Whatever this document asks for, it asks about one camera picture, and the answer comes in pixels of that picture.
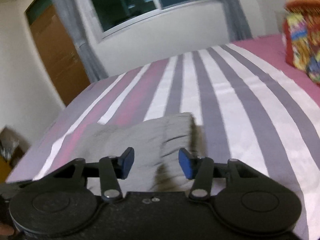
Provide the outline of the grey pants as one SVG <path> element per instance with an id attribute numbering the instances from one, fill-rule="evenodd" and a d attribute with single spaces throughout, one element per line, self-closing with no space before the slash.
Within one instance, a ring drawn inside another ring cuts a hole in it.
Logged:
<path id="1" fill-rule="evenodd" d="M 196 157 L 206 155 L 202 126 L 191 113 L 178 113 L 132 127 L 90 124 L 70 158 L 95 163 L 106 156 L 118 157 L 128 147 L 135 150 L 135 159 L 128 177 L 119 181 L 123 194 L 189 191 L 192 182 L 178 163 L 178 151 L 185 148 Z"/>

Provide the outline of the striped pink purple bedsheet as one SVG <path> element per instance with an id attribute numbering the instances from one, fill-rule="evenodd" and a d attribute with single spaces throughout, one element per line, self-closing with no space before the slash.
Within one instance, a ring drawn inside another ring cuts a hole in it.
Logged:
<path id="1" fill-rule="evenodd" d="M 295 232 L 319 239 L 319 87 L 285 62 L 280 36 L 159 60 L 89 85 L 14 168 L 40 179 L 72 160 L 90 124 L 132 127 L 178 113 L 203 128 L 206 155 L 239 159 L 302 201 Z"/>

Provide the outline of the brown bedside cabinet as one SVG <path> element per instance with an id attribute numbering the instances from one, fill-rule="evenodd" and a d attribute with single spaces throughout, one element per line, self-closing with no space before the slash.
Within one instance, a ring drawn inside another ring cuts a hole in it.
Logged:
<path id="1" fill-rule="evenodd" d="M 1 183 L 4 183 L 30 147 L 19 133 L 8 126 L 1 128 Z"/>

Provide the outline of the brown wooden door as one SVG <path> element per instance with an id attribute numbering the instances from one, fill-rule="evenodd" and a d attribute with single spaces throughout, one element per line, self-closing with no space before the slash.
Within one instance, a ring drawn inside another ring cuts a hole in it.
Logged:
<path id="1" fill-rule="evenodd" d="M 72 39 L 51 0 L 34 0 L 25 14 L 46 72 L 67 106 L 90 85 Z"/>

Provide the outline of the grey right curtain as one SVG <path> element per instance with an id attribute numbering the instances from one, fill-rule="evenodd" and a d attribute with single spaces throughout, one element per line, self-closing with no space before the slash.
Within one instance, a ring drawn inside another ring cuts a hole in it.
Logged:
<path id="1" fill-rule="evenodd" d="M 242 41 L 252 38 L 252 32 L 239 0 L 220 0 L 225 12 L 229 39 Z"/>

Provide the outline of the grey curtain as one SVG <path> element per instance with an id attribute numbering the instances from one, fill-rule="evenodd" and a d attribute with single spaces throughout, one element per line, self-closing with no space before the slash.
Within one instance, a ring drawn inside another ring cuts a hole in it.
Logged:
<path id="1" fill-rule="evenodd" d="M 252 32 L 239 0 L 220 0 L 225 12 L 229 39 L 242 41 L 252 38 Z"/>
<path id="2" fill-rule="evenodd" d="M 108 78 L 108 74 L 93 51 L 86 35 L 83 20 L 76 0 L 51 0 L 91 83 Z"/>

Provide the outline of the colourful red yellow pillow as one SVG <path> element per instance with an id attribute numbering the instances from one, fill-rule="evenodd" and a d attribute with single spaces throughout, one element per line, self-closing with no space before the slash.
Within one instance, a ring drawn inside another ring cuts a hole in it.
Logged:
<path id="1" fill-rule="evenodd" d="M 287 0 L 286 62 L 319 85 L 319 0 Z"/>

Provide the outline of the grey left curtain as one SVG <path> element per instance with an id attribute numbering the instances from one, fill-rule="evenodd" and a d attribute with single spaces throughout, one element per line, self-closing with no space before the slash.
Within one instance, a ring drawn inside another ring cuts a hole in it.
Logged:
<path id="1" fill-rule="evenodd" d="M 93 51 L 86 35 L 83 20 L 76 0 L 51 0 L 91 83 L 108 78 L 108 74 Z"/>

